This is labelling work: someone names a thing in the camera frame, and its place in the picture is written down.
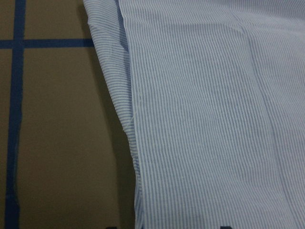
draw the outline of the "vertical blue tape strip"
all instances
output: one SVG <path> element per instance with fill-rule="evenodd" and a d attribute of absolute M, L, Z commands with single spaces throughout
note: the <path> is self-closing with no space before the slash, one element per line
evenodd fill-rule
<path fill-rule="evenodd" d="M 15 0 L 14 41 L 12 50 L 10 83 L 10 118 L 7 154 L 5 199 L 5 229 L 19 228 L 19 204 L 16 190 L 19 132 L 22 119 L 23 35 L 25 24 L 25 0 Z"/>

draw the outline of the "striped fabric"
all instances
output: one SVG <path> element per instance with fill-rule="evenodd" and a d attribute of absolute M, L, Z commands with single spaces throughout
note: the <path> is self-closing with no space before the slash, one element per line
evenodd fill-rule
<path fill-rule="evenodd" d="M 84 0 L 137 229 L 305 229 L 305 1 Z"/>

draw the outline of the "brown surface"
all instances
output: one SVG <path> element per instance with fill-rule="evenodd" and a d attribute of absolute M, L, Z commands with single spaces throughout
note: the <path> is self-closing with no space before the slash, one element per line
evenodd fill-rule
<path fill-rule="evenodd" d="M 27 0 L 25 39 L 90 38 L 82 0 Z"/>
<path fill-rule="evenodd" d="M 0 228 L 4 228 L 11 50 L 0 50 Z"/>
<path fill-rule="evenodd" d="M 131 157 L 95 50 L 27 49 L 23 80 L 20 228 L 133 228 Z"/>
<path fill-rule="evenodd" d="M 15 1 L 0 0 L 0 40 L 13 39 Z"/>

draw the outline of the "blue grid line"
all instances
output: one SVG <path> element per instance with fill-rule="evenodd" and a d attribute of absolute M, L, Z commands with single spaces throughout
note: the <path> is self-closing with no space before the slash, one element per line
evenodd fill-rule
<path fill-rule="evenodd" d="M 22 120 L 22 76 L 25 48 L 93 47 L 92 39 L 24 40 L 26 0 L 15 0 L 13 40 L 0 40 L 0 49 L 12 49 L 10 117 L 7 151 L 5 229 L 19 229 L 20 207 L 17 198 L 17 161 Z"/>

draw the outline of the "folded fabric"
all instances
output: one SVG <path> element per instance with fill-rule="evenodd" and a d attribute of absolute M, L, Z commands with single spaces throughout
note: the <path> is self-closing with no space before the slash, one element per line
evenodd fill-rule
<path fill-rule="evenodd" d="M 84 0 L 137 229 L 305 229 L 305 1 Z"/>

